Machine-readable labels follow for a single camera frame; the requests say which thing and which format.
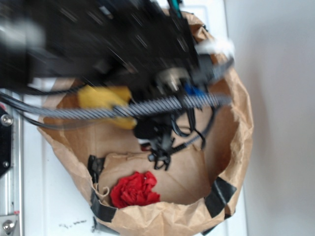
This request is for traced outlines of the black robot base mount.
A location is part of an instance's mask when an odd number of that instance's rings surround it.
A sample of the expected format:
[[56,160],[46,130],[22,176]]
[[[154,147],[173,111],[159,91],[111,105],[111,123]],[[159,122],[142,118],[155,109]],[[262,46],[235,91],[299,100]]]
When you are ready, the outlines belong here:
[[0,106],[0,177],[12,166],[12,132],[13,118]]

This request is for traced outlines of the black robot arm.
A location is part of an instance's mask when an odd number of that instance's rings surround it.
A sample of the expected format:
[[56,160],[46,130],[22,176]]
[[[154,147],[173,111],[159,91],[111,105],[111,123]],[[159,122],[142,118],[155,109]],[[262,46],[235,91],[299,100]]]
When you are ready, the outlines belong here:
[[216,64],[170,0],[3,0],[0,86],[34,94],[34,78],[77,78],[90,86],[125,86],[138,100],[174,94],[175,81],[200,89],[234,60]]

